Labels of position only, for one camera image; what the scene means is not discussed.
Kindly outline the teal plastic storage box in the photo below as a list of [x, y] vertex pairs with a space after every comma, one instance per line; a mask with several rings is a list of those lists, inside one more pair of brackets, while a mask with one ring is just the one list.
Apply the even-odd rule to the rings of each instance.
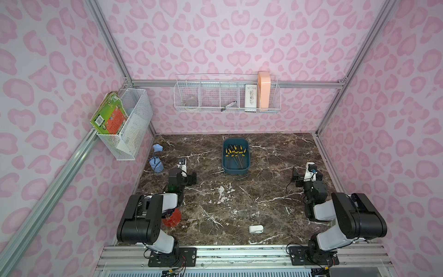
[[251, 165], [249, 142], [244, 138], [228, 138], [223, 142], [222, 166], [227, 174], [246, 174]]

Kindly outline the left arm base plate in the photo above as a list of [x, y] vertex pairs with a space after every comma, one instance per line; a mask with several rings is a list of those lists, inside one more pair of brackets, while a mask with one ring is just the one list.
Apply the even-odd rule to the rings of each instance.
[[148, 267], [178, 267], [185, 264], [186, 267], [195, 267], [197, 248], [175, 248], [169, 254], [152, 252], [149, 255]]

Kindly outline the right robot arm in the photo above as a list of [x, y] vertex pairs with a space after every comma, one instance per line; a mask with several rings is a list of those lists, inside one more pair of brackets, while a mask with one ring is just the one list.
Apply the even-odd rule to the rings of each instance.
[[332, 262], [339, 248], [386, 236], [386, 221], [369, 198], [363, 193], [329, 193], [315, 163], [306, 164], [304, 175], [293, 169], [290, 182], [303, 189], [305, 215], [310, 222], [332, 223], [328, 230], [311, 237], [305, 248], [306, 260]]

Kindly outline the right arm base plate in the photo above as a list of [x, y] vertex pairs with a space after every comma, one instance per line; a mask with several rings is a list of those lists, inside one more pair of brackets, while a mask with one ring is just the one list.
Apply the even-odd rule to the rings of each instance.
[[337, 252], [311, 249], [298, 244], [287, 245], [286, 252], [290, 256], [292, 265], [332, 267], [340, 264]]

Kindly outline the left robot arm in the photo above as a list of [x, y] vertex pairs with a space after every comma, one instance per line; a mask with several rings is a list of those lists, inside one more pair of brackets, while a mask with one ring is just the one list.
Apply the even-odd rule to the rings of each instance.
[[161, 229], [162, 220], [179, 211], [185, 188], [196, 182], [197, 174], [187, 172], [187, 162], [182, 158], [169, 170], [163, 193], [131, 195], [117, 228], [118, 242], [142, 243], [156, 254], [176, 255], [178, 243]]

